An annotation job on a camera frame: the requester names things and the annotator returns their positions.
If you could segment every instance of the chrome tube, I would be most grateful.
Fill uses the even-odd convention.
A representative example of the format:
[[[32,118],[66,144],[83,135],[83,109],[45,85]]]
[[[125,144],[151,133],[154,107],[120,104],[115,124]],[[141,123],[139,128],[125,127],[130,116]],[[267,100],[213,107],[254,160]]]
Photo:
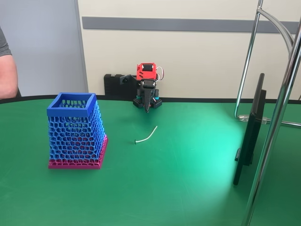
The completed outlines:
[[[270,124],[271,123],[271,119],[267,119],[267,123]],[[282,121],[281,124],[282,125],[286,125],[286,126],[301,127],[301,123],[292,122],[292,121]]]
[[[259,8],[257,10],[257,12],[259,12],[261,15],[263,15],[265,18],[267,18],[274,24],[274,26],[277,28],[277,30],[282,35],[282,37],[286,43],[288,54],[290,54],[292,51],[293,37],[289,33],[289,31],[286,29],[286,27],[284,27],[283,24],[279,20],[277,20],[274,16],[272,16],[270,13],[267,13],[266,11],[262,10],[261,8]]]
[[[241,224],[242,226],[249,226],[251,223],[255,204],[258,200],[258,194],[262,185],[262,179],[265,175],[266,168],[269,163],[271,151],[274,147],[279,132],[279,128],[281,125],[281,121],[283,119],[285,108],[287,106],[288,99],[293,88],[293,83],[295,81],[298,72],[300,60],[301,60],[301,20],[294,40],[292,52],[290,54],[290,59],[287,64],[284,80],[282,82],[281,89],[278,95],[273,117],[271,119],[271,125],[269,127],[269,131],[264,142],[262,154],[260,156],[251,193],[247,203],[246,213],[244,215],[244,219]]]
[[[259,0],[258,1],[257,9],[259,9],[259,8],[262,7],[262,2],[263,2],[263,0]],[[249,48],[248,48],[248,53],[246,55],[246,62],[245,62],[244,70],[243,70],[243,75],[241,77],[241,81],[240,81],[240,85],[239,85],[239,90],[238,90],[238,95],[237,95],[237,100],[236,100],[236,104],[235,104],[234,117],[236,119],[239,119],[238,118],[238,107],[239,107],[241,95],[242,95],[243,89],[244,89],[244,84],[245,84],[245,80],[246,80],[246,73],[248,71],[248,67],[249,67],[249,63],[250,63],[250,58],[251,58],[251,53],[252,53],[252,49],[253,49],[253,45],[254,45],[254,40],[255,40],[255,36],[256,36],[256,31],[257,31],[257,26],[258,26],[258,22],[259,22],[259,17],[260,17],[260,13],[256,12],[255,21],[254,21],[254,25],[253,25],[253,29],[252,29],[252,34],[251,34],[251,38],[250,38],[250,43],[249,43]]]

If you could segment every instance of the white cable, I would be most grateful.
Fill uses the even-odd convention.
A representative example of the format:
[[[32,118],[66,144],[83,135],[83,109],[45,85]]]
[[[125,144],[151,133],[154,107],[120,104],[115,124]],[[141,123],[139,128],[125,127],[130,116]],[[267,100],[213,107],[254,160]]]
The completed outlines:
[[[161,75],[159,73],[157,73],[159,75],[159,80],[157,80],[157,81],[162,81],[164,78],[164,70],[162,67],[157,67],[156,70],[158,70],[158,68],[160,68],[162,70],[162,78],[161,78]]]
[[[145,139],[143,139],[143,140],[135,140],[135,144],[140,143],[140,142],[143,142],[143,141],[146,141],[148,138],[150,138],[150,137],[152,136],[152,134],[155,132],[155,130],[156,130],[157,127],[158,127],[158,126],[156,126],[156,127],[154,128],[154,130],[152,131],[152,133],[151,133],[147,138],[145,138]]]

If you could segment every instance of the person's arm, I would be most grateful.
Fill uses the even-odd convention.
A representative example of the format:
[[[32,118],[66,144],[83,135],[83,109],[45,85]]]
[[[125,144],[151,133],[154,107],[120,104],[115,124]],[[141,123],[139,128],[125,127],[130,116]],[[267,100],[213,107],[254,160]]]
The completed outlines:
[[[17,92],[16,64],[0,28],[0,99],[16,97]]]

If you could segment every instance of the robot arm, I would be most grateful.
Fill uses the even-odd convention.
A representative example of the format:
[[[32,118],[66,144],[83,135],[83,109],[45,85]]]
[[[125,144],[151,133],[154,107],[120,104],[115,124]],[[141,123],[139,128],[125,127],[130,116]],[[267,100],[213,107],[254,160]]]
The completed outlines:
[[[159,90],[156,89],[156,82],[159,81],[157,77],[158,74],[154,63],[144,63],[137,66],[136,79],[140,83],[137,89],[137,98],[134,99],[133,103],[137,107],[144,106],[147,113],[150,107],[157,108],[162,105],[162,101],[159,99]]]

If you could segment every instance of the red robot part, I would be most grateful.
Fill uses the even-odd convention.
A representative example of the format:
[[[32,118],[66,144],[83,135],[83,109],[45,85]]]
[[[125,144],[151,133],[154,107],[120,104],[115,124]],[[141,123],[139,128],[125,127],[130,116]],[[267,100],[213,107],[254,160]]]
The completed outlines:
[[[156,79],[157,71],[155,63],[142,63],[137,65],[136,75],[138,81],[142,79]]]

